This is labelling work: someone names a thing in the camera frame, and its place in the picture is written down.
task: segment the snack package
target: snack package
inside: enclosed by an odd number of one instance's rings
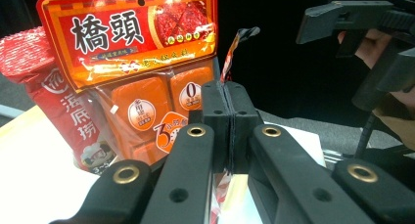
[[[115,152],[62,78],[43,27],[0,40],[0,72],[24,85],[72,148],[76,166],[99,175],[110,165]]]
[[[64,78],[120,159],[170,152],[218,78],[216,0],[38,0]]]

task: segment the haidilao package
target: haidilao package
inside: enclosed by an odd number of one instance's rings
[[[110,166],[116,154],[61,76],[43,27],[0,40],[0,72],[24,85],[31,100],[71,147],[76,166],[95,174]]]

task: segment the orange packaging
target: orange packaging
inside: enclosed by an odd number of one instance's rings
[[[217,0],[38,0],[36,8],[61,73],[119,159],[168,155],[218,73]]]

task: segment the circular badge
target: circular badge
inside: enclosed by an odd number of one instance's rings
[[[200,85],[189,82],[180,92],[180,106],[187,111],[198,109],[202,105],[201,93],[202,89]]]
[[[147,100],[136,99],[128,108],[128,120],[135,129],[148,130],[156,120],[156,108]]]

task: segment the brass grommet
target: brass grommet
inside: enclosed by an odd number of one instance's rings
[[[350,164],[347,167],[347,172],[357,180],[367,183],[374,183],[378,181],[378,175],[372,169],[360,165],[360,164]]]
[[[129,172],[128,176],[121,175],[121,173]],[[113,175],[113,180],[118,184],[127,184],[133,182],[140,175],[140,170],[134,165],[120,167]]]
[[[281,135],[281,130],[267,126],[262,128],[262,133],[268,137],[278,137]]]
[[[207,132],[202,127],[192,127],[187,130],[187,134],[189,134],[192,137],[202,137]]]

